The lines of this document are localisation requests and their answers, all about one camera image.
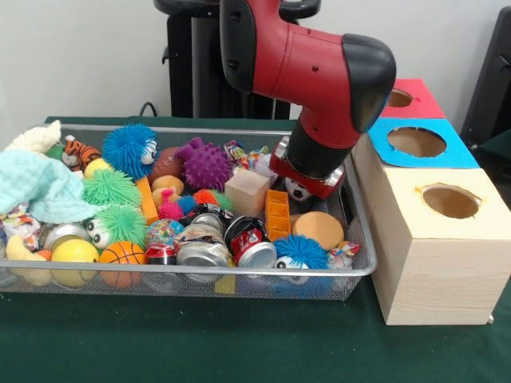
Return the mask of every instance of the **black cable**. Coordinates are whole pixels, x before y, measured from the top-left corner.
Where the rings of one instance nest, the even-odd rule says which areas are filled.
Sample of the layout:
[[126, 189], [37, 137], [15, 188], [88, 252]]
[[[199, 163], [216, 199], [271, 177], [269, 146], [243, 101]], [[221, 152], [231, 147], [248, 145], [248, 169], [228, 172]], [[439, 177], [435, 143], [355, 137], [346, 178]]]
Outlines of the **black cable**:
[[158, 113], [156, 112], [156, 108], [154, 107], [153, 103], [152, 102], [145, 102], [143, 105], [142, 105], [142, 109], [140, 110], [140, 112], [138, 113], [139, 116], [144, 116], [144, 113], [145, 113], [145, 110], [147, 109], [147, 107], [150, 107], [151, 110], [153, 111], [153, 116], [155, 117], [158, 117]]

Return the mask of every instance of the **plush tiger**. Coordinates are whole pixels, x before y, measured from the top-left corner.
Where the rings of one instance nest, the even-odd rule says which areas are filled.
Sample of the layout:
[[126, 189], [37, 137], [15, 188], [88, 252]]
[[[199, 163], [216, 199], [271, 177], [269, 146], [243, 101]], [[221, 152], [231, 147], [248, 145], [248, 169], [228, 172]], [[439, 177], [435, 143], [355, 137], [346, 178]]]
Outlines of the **plush tiger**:
[[65, 138], [62, 162], [73, 172], [76, 170], [85, 170], [88, 164], [99, 157], [101, 157], [101, 153], [96, 148], [83, 144], [73, 136], [67, 136]]

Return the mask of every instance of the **metal basket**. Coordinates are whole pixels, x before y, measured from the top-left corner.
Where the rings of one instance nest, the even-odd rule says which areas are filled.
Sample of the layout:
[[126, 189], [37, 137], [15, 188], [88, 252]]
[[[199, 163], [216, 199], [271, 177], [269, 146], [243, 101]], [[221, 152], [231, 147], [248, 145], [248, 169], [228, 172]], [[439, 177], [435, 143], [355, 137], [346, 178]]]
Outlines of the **metal basket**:
[[[100, 148], [105, 135], [114, 127], [63, 125], [62, 136]], [[195, 136], [205, 142], [242, 142], [247, 150], [268, 145], [273, 148], [282, 135], [290, 132], [219, 130], [198, 128], [153, 128], [162, 148], [181, 146]], [[360, 243], [353, 270], [244, 269], [227, 267], [182, 267], [104, 263], [34, 263], [0, 260], [0, 291], [51, 294], [127, 294], [232, 298], [347, 299], [363, 275], [376, 267], [376, 256], [358, 181], [351, 158], [345, 161], [346, 179], [332, 196], [314, 206], [335, 216], [345, 236]], [[82, 285], [63, 286], [54, 277], [68, 278]], [[45, 286], [27, 282], [40, 275], [51, 277]]]

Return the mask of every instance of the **light blue blanket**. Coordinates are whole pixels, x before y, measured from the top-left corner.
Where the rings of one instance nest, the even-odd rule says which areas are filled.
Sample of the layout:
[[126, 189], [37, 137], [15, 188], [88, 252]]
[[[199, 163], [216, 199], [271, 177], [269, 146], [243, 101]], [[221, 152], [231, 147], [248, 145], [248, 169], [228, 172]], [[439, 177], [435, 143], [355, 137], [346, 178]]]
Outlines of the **light blue blanket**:
[[101, 209], [82, 193], [82, 182], [62, 162], [17, 149], [0, 152], [0, 214], [28, 202], [40, 222], [79, 222]]

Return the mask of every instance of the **orange block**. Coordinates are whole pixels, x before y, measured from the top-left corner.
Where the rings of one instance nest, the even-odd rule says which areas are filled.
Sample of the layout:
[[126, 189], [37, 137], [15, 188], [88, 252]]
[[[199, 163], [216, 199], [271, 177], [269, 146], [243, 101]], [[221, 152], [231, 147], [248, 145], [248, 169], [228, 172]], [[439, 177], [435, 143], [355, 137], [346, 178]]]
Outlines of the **orange block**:
[[144, 215], [145, 220], [149, 226], [159, 219], [158, 210], [156, 209], [156, 204], [153, 200], [153, 194], [151, 193], [151, 187], [149, 186], [147, 177], [141, 178], [140, 180], [136, 181], [135, 184], [138, 187], [138, 191], [141, 193], [142, 214]]
[[289, 199], [285, 191], [269, 190], [266, 194], [266, 231], [273, 242], [291, 233]]

